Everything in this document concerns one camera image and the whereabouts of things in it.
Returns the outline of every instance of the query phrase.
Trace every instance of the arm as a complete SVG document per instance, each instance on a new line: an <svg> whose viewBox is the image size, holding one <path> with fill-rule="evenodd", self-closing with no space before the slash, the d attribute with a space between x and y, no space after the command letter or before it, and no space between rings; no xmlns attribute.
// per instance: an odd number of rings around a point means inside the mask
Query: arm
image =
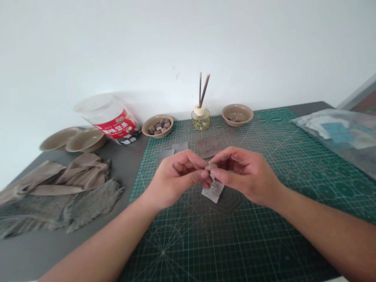
<svg viewBox="0 0 376 282"><path fill-rule="evenodd" d="M199 181L207 163L190 150L165 158L145 192L113 221L47 272L39 282L116 281L156 215Z"/></svg>
<svg viewBox="0 0 376 282"><path fill-rule="evenodd" d="M210 162L219 181L285 217L347 279L376 281L376 226L288 189L260 154L229 147Z"/></svg>
<svg viewBox="0 0 376 282"><path fill-rule="evenodd" d="M269 207L286 218L349 281L376 281L376 226L285 186Z"/></svg>
<svg viewBox="0 0 376 282"><path fill-rule="evenodd" d="M158 212L142 195L39 281L116 281Z"/></svg>

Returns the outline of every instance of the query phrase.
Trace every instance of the red label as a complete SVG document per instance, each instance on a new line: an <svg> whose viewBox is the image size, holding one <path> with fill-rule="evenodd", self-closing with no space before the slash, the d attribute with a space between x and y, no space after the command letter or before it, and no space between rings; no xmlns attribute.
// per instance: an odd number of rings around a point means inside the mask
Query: red label
<svg viewBox="0 0 376 282"><path fill-rule="evenodd" d="M136 128L136 122L128 116L126 110L123 110L117 118L94 126L108 137L119 139L133 132Z"/></svg>

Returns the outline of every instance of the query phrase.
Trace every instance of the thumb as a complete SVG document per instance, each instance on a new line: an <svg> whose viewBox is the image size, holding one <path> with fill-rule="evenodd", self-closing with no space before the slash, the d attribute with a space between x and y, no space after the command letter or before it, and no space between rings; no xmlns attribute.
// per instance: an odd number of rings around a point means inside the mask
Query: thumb
<svg viewBox="0 0 376 282"><path fill-rule="evenodd" d="M217 178L221 183L235 190L241 190L246 186L244 176L229 172L221 168L213 168L210 174Z"/></svg>
<svg viewBox="0 0 376 282"><path fill-rule="evenodd" d="M179 177L180 186L185 191L207 177L209 177L209 172L207 170L196 170Z"/></svg>

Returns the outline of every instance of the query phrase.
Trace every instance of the reed diffuser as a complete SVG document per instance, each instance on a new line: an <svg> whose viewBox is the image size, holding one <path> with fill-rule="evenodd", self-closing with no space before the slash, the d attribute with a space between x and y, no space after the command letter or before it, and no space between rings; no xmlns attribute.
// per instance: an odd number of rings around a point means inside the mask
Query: reed diffuser
<svg viewBox="0 0 376 282"><path fill-rule="evenodd" d="M197 130L205 130L205 129L208 129L210 126L210 112L203 104L205 93L206 93L206 88L208 87L209 78L210 78L210 74L206 76L204 90L201 95L202 73L200 73L199 103L195 105L194 110L191 113L193 126Z"/></svg>

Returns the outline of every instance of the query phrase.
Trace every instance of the white wall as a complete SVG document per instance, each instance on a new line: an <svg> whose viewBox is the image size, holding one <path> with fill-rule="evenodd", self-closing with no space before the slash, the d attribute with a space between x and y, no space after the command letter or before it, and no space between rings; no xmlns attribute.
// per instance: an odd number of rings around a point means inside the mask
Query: white wall
<svg viewBox="0 0 376 282"><path fill-rule="evenodd" d="M1 0L0 187L45 137L85 122L73 105L125 92L141 120L207 107L337 106L376 71L366 0Z"/></svg>

